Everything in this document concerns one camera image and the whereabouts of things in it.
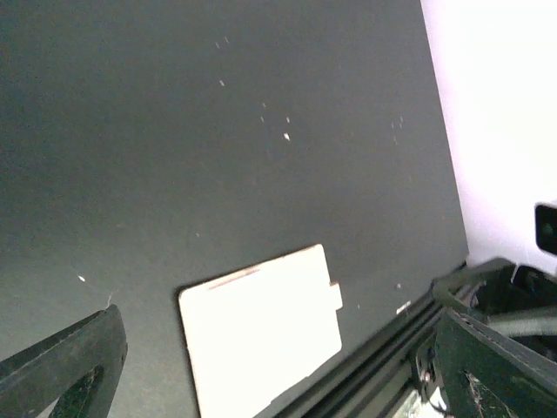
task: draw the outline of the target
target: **white printed part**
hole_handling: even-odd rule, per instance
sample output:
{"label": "white printed part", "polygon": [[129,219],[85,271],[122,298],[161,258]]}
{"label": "white printed part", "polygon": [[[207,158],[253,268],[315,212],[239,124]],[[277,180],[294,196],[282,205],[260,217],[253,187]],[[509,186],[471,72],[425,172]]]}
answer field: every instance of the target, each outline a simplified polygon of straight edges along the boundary
{"label": "white printed part", "polygon": [[202,418],[252,417],[342,347],[321,245],[179,296]]}

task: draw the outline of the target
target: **white wall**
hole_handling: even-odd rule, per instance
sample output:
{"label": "white wall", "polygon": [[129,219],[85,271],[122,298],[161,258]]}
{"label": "white wall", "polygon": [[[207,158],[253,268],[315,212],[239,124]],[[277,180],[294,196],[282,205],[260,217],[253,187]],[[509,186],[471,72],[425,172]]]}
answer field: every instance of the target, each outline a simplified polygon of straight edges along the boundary
{"label": "white wall", "polygon": [[421,0],[471,263],[551,273],[534,204],[557,199],[557,2]]}

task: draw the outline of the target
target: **white rectangular object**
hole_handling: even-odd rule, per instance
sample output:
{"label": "white rectangular object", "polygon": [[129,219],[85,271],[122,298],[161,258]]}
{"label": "white rectangular object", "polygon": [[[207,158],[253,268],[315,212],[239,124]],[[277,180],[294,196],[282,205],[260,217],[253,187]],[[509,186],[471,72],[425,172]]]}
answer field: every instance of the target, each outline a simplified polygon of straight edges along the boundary
{"label": "white rectangular object", "polygon": [[342,347],[338,284],[316,245],[179,296],[202,418],[250,418]]}

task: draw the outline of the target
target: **black metal frame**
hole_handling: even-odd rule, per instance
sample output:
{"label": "black metal frame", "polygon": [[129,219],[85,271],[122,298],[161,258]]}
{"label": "black metal frame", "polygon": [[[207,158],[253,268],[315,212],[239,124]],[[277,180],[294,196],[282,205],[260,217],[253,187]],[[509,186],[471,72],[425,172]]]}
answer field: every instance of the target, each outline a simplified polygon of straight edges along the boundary
{"label": "black metal frame", "polygon": [[555,416],[553,361],[453,310],[439,324],[437,345],[443,384],[456,416]]}
{"label": "black metal frame", "polygon": [[118,308],[79,321],[0,363],[0,417],[105,417],[127,343]]}
{"label": "black metal frame", "polygon": [[[461,288],[456,298],[465,299],[470,290]],[[425,294],[278,416],[393,415],[414,389],[423,387],[413,366],[416,353],[428,349],[427,341],[433,347],[442,314],[441,304]],[[436,387],[432,377],[428,383]]]}
{"label": "black metal frame", "polygon": [[557,307],[555,306],[488,315],[463,304],[453,295],[453,290],[460,286],[477,286],[480,283],[498,280],[501,277],[511,279],[517,268],[509,260],[494,259],[478,266],[470,273],[457,273],[435,280],[433,296],[443,306],[450,307],[458,313],[468,314],[506,337],[557,335]]}

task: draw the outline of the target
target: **white speck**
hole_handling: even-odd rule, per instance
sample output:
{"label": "white speck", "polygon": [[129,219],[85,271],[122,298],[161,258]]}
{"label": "white speck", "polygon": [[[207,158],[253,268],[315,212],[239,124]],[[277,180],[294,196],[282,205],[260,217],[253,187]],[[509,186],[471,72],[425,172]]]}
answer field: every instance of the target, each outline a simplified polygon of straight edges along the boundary
{"label": "white speck", "polygon": [[409,300],[407,303],[405,303],[403,306],[397,309],[397,315],[400,314],[402,311],[404,311],[407,307],[409,307],[411,303],[412,302]]}

